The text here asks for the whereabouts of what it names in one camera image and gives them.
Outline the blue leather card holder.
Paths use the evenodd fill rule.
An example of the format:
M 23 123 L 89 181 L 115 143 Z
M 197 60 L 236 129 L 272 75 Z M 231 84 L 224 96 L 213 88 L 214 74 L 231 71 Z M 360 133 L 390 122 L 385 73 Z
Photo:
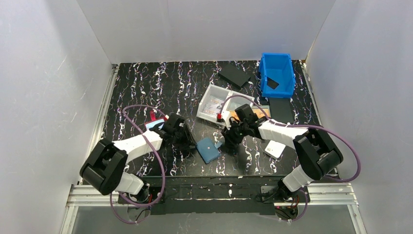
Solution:
M 210 138 L 203 138 L 197 142 L 196 149 L 205 164 L 209 164 L 221 156 L 219 148 L 222 144 L 222 141 L 214 143 Z

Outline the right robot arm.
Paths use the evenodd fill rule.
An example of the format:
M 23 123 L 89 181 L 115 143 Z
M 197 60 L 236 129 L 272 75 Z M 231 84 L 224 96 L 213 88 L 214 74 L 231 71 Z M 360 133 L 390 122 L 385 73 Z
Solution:
M 275 189 L 262 194 L 263 198 L 287 199 L 296 192 L 324 178 L 343 162 L 343 155 L 329 134 L 320 127 L 283 125 L 268 117 L 258 117 L 248 104 L 232 114 L 217 114 L 217 121 L 225 124 L 222 135 L 228 148 L 238 146 L 245 136 L 271 140 L 296 151 L 299 166 L 279 180 Z

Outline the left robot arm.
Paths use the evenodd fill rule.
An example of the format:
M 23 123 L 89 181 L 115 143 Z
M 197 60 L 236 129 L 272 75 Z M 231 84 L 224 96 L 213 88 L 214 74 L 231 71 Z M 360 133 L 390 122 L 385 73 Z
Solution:
M 79 175 L 102 195 L 113 191 L 138 195 L 145 183 L 138 176 L 126 173 L 125 166 L 168 145 L 183 151 L 192 150 L 197 145 L 186 120 L 175 113 L 148 124 L 141 135 L 120 141 L 100 140 L 82 165 Z

